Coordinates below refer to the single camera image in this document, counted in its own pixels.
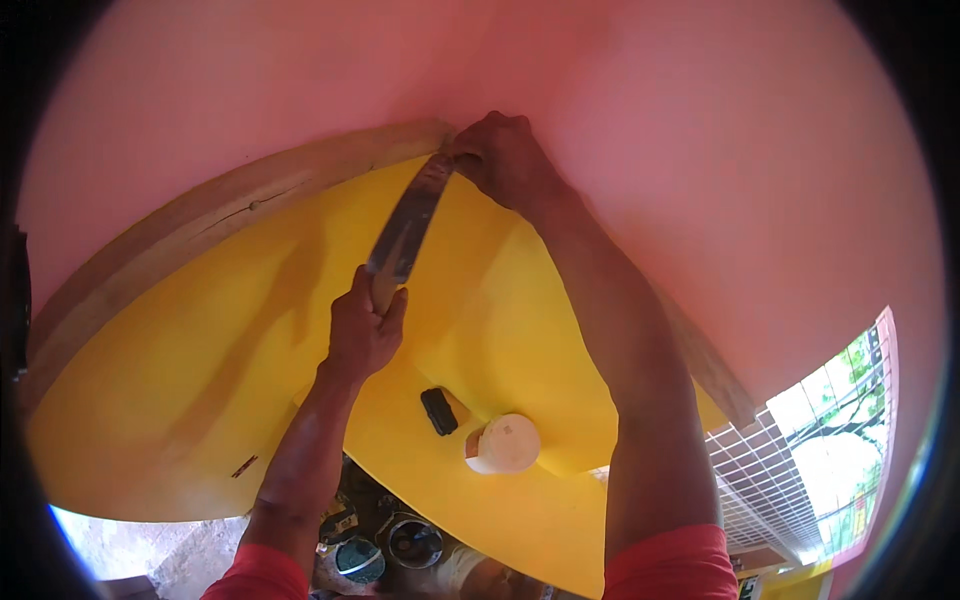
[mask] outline concrete floor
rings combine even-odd
[[[147,575],[165,600],[196,600],[233,562],[247,518],[186,523],[137,523],[54,508],[91,579]]]

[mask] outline hand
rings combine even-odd
[[[460,132],[445,151],[481,192],[528,220],[545,203],[573,195],[525,116],[507,117],[494,110]]]
[[[403,340],[407,289],[394,294],[387,314],[373,312],[372,276],[363,265],[353,274],[350,291],[330,306],[330,353],[327,361],[351,380],[362,382],[387,366]]]

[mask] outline white metal grid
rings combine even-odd
[[[802,397],[813,418],[799,431],[781,431],[766,407],[754,424],[741,431],[727,425],[707,434],[731,553],[769,544],[797,562],[808,563],[835,555],[869,533],[881,472],[871,471],[861,484],[864,489],[855,497],[841,497],[838,493],[832,510],[816,514],[807,482],[792,454],[792,450],[811,440],[853,433],[874,443],[881,457],[881,469],[886,470],[896,403],[896,391],[891,385],[896,365],[895,353],[891,351],[895,340],[890,310],[884,310],[864,335],[862,341],[858,338],[859,348],[868,350],[869,355],[857,358],[858,362],[867,361],[867,370],[852,382],[848,393],[837,397],[826,368],[822,369],[832,394],[824,393],[823,397],[831,402],[814,402],[810,394],[815,391],[805,389],[801,383]],[[843,352],[853,364],[851,347]],[[867,398],[875,403],[870,417],[853,420],[861,414]],[[836,418],[842,411],[850,413],[848,420]],[[885,426],[886,436],[875,439],[867,435],[867,427],[878,426],[880,431]],[[829,457],[822,468],[833,468],[833,460],[843,457]]]

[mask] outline person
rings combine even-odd
[[[736,598],[693,385],[643,273],[558,174],[526,117],[491,112],[445,151],[481,192],[540,235],[610,389],[619,422],[604,597]],[[233,566],[204,600],[306,596],[321,515],[339,482],[350,407],[402,338],[406,290],[396,292],[381,319],[370,285],[358,267],[350,290],[333,302],[328,356],[267,468]]]

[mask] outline pink wall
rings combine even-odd
[[[889,304],[900,488],[944,357],[939,232],[895,92],[828,2],[117,2],[28,164],[36,307],[124,228],[232,167],[491,108],[531,117],[757,397]]]

